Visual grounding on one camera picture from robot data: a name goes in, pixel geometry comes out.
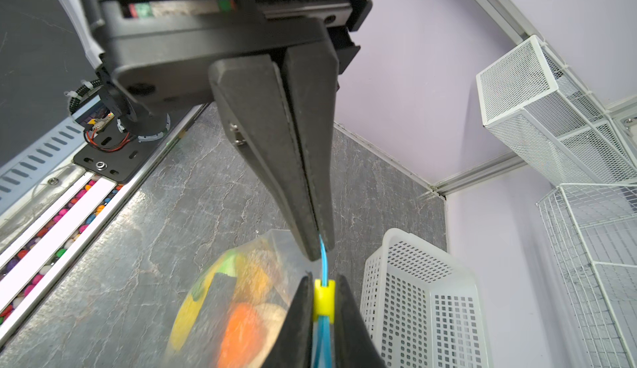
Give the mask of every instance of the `gray marble countertop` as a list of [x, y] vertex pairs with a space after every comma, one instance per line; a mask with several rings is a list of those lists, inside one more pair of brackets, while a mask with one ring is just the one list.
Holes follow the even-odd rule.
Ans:
[[[387, 229], [446, 249], [444, 201], [334, 131], [332, 276], [360, 300]], [[0, 367], [155, 367], [177, 311], [224, 251], [285, 222], [210, 106], [0, 354]]]

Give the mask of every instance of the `white wall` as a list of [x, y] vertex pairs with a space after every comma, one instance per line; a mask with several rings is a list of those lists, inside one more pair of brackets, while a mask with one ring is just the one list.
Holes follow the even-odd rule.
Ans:
[[635, 0], [511, 0], [609, 106], [637, 95]]
[[339, 78], [336, 121], [433, 184], [508, 151], [475, 76], [514, 47], [474, 0], [373, 0]]
[[586, 367], [529, 166], [447, 196], [449, 252], [478, 279], [495, 367]]

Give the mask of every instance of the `plastic bag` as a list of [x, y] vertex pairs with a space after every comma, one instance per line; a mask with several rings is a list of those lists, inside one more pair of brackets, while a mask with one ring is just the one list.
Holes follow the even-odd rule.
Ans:
[[299, 281], [320, 272], [290, 231], [270, 230], [203, 271], [175, 318], [164, 367], [259, 368]]

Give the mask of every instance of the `red pebble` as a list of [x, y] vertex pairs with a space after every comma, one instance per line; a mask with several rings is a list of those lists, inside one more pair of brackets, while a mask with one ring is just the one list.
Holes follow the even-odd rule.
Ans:
[[11, 313], [11, 310], [13, 310], [13, 306], [12, 305], [6, 306], [6, 308], [3, 310], [3, 312], [0, 313], [0, 317], [6, 317], [7, 315], [9, 315], [9, 313]]
[[37, 283], [40, 282], [41, 279], [43, 279], [44, 276], [42, 274], [36, 274], [35, 277], [33, 277], [33, 280], [31, 281], [32, 284], [37, 285]]
[[31, 285], [27, 285], [26, 288], [24, 288], [24, 296], [27, 297], [29, 293], [31, 293], [31, 291], [33, 290], [33, 288], [35, 288], [36, 286], [31, 284]]

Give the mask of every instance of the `mesh basket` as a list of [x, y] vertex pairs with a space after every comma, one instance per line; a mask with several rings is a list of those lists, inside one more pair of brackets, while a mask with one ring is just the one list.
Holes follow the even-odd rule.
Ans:
[[472, 273], [413, 234], [390, 229], [365, 263], [361, 314], [387, 367], [490, 365]]
[[536, 36], [476, 80], [484, 126], [553, 184], [637, 178], [612, 122]]
[[634, 368], [637, 186], [562, 184], [538, 205], [591, 365]]

